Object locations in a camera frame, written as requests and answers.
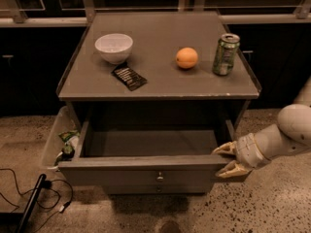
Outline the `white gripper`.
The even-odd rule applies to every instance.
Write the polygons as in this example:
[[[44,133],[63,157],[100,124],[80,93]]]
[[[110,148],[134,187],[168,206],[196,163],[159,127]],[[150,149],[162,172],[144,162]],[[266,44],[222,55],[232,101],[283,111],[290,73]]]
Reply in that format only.
[[[218,178],[228,179],[249,174],[270,163],[259,150],[255,135],[250,133],[240,137],[236,142],[227,142],[212,151],[213,154],[235,155],[236,160],[230,161],[216,173]]]

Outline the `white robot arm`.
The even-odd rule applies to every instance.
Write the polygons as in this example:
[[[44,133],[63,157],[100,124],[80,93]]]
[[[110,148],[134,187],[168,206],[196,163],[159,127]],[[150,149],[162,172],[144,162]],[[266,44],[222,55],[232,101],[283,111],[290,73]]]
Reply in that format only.
[[[249,133],[227,142],[213,154],[234,156],[216,173],[218,178],[240,177],[268,165],[281,156],[302,154],[311,150],[311,107],[293,103],[284,107],[277,122],[257,133]]]

